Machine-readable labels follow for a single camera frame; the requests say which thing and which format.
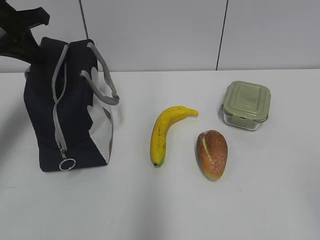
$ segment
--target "white table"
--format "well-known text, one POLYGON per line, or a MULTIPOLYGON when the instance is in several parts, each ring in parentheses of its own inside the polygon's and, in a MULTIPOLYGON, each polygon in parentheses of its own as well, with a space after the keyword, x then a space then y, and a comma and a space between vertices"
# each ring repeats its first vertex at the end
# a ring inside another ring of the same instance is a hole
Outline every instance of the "white table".
POLYGON ((320 70, 116 72, 110 164, 70 172, 39 168, 23 103, 24 75, 0 74, 1 240, 319 240, 320 70), (236 80, 271 90, 257 131, 218 118, 236 80), (164 109, 199 111, 173 125, 161 168, 150 160, 164 109), (222 178, 207 180, 195 143, 218 130, 228 144, 222 178))

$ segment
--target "yellow banana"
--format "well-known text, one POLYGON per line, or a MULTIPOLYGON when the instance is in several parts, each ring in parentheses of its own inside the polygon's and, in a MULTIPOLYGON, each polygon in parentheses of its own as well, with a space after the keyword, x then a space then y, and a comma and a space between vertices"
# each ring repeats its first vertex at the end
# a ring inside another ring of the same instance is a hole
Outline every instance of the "yellow banana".
POLYGON ((198 116, 198 112, 184 106, 173 106, 160 114, 155 122, 150 143, 150 156, 154 166, 160 167, 164 163, 166 137, 170 126, 188 116, 198 116))

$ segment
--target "bag handle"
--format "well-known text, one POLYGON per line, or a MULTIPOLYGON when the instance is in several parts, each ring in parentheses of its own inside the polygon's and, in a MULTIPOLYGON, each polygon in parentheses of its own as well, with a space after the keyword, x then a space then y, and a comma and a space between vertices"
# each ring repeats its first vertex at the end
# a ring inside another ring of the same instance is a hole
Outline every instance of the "bag handle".
POLYGON ((101 94, 101 92, 97 89, 96 85, 94 84, 93 80, 91 79, 91 77, 87 71, 82 70, 81 76, 85 77, 90 88, 92 89, 92 91, 94 92, 94 94, 97 96, 98 99, 100 99, 102 102, 104 102, 105 104, 108 104, 108 105, 113 105, 113 106, 117 105, 119 103, 120 98, 117 95, 116 87, 111 79, 107 63, 105 62, 104 58, 101 56, 98 49, 96 48, 96 46, 92 42, 88 42, 88 44, 86 46, 93 51, 94 55, 96 56, 98 61, 101 63, 102 69, 103 69, 104 81, 111 88, 112 97, 104 96, 101 94))

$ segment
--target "bread roll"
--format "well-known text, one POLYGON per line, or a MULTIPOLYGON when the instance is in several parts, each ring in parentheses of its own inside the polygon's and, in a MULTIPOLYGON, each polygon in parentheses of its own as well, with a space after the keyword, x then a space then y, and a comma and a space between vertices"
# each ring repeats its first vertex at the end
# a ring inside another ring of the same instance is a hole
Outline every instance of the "bread roll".
POLYGON ((218 180, 224 173, 228 157, 224 136, 215 130, 201 133, 196 141, 196 153, 204 175, 212 181, 218 180))

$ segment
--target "container lid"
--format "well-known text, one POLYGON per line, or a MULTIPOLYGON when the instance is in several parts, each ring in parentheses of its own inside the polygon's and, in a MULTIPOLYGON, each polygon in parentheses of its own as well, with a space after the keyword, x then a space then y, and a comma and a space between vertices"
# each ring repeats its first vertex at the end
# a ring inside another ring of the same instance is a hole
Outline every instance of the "container lid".
POLYGON ((222 110, 247 121, 263 122, 269 115, 270 100, 271 93, 266 86, 234 81, 226 91, 222 110))

